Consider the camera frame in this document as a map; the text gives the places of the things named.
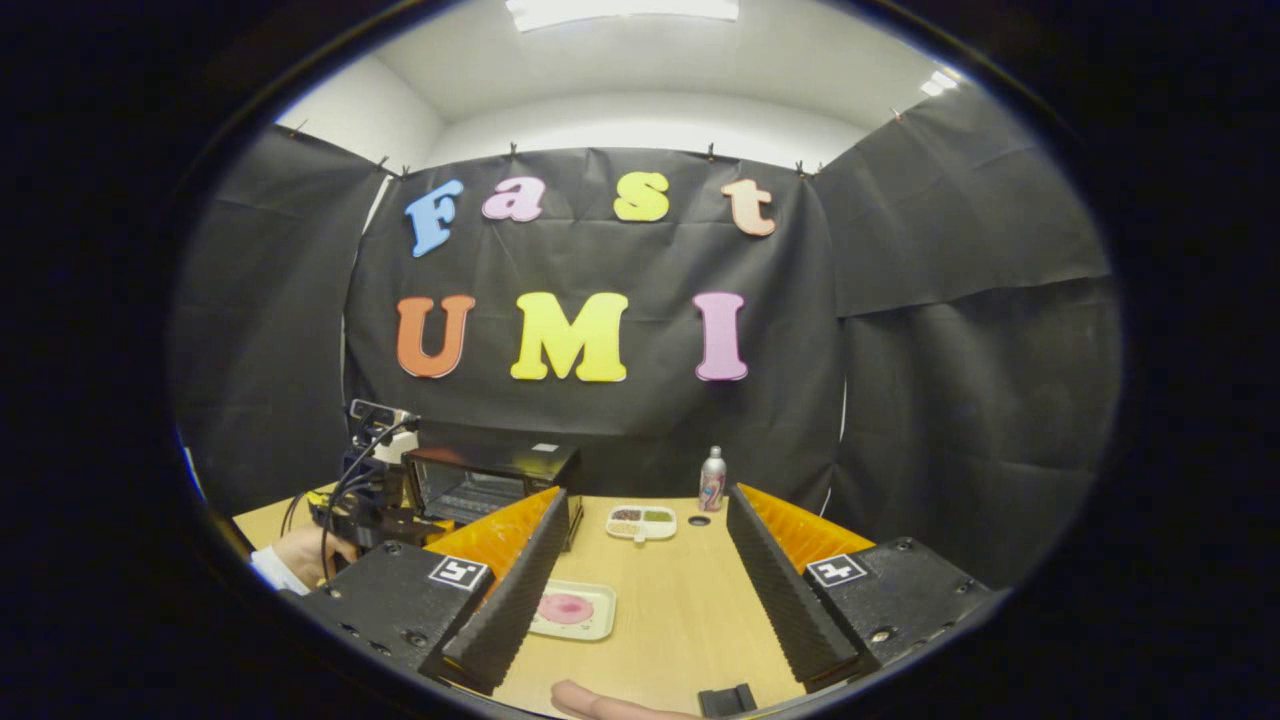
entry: tray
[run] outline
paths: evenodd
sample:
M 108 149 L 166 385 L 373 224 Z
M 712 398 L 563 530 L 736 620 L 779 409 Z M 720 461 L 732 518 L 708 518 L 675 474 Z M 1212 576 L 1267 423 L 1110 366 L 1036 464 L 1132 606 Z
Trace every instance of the tray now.
M 639 520 L 620 520 L 614 515 L 622 510 L 640 514 Z M 671 520 L 645 520 L 645 512 L 662 512 Z M 666 539 L 676 534 L 676 511 L 660 505 L 614 505 L 604 518 L 604 532 L 616 538 L 627 538 L 637 544 L 650 539 Z
M 609 637 L 609 633 L 613 632 L 613 609 L 618 602 L 613 588 L 568 580 L 547 580 L 543 596 L 557 593 L 577 596 L 590 602 L 595 607 L 595 612 L 585 621 L 572 625 L 554 623 L 543 618 L 540 612 L 534 612 L 534 621 L 529 625 L 530 633 L 573 641 L 598 641 Z

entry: human hand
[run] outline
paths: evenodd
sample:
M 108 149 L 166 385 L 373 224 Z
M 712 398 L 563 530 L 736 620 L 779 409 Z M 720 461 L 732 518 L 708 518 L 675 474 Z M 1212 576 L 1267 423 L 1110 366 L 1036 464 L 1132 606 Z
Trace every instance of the human hand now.
M 653 710 L 614 697 L 604 697 L 572 680 L 552 685 L 552 705 L 581 720 L 700 720 L 696 715 Z
M 275 551 L 276 557 L 284 566 L 289 569 L 302 584 L 311 589 L 316 589 L 320 584 L 320 579 L 324 578 L 324 565 L 320 564 L 320 534 L 323 530 L 319 525 L 311 525 L 307 528 L 298 528 L 296 530 L 289 530 L 283 538 L 271 543 L 271 550 Z M 347 562 L 356 561 L 356 546 L 349 542 L 329 533 L 329 537 L 324 541 L 325 544 L 325 564 L 329 565 L 329 577 L 332 578 L 338 573 L 334 566 L 333 556 L 335 553 L 342 553 Z

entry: pink food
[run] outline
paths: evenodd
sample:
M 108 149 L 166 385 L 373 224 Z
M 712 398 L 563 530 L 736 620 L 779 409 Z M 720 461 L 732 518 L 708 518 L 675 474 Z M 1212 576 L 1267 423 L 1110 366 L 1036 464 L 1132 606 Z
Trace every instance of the pink food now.
M 595 607 L 576 594 L 554 593 L 543 596 L 543 601 L 538 603 L 538 614 L 552 623 L 572 625 L 590 619 Z

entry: ceiling light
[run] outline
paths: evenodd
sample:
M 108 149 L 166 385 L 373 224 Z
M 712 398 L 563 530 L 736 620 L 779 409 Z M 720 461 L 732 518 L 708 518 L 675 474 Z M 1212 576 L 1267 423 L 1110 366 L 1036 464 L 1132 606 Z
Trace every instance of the ceiling light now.
M 620 15 L 737 19 L 737 0 L 507 0 L 516 29 L 529 32 L 573 20 Z
M 933 70 L 933 82 L 941 85 L 945 90 L 955 90 L 956 87 L 956 81 L 951 79 L 950 77 L 938 70 Z

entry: wooden table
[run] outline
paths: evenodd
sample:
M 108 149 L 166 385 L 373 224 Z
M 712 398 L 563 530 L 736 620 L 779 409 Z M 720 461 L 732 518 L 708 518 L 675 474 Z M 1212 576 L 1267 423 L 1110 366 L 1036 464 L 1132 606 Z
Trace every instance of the wooden table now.
M 289 501 L 246 512 L 236 523 L 255 548 L 280 532 Z M 604 532 L 614 505 L 659 505 L 677 516 L 676 536 L 637 546 Z M 550 703 L 552 684 L 571 679 L 612 697 L 701 715 L 699 691 L 751 687 L 759 707 L 804 694 L 791 675 L 764 606 L 724 527 L 726 509 L 698 512 L 696 500 L 582 497 L 573 550 L 552 578 L 608 585 L 617 593 L 613 633 L 595 642 L 529 634 L 494 700 L 566 717 Z M 293 527 L 311 524 L 305 507 Z M 691 515 L 712 523 L 690 525 Z

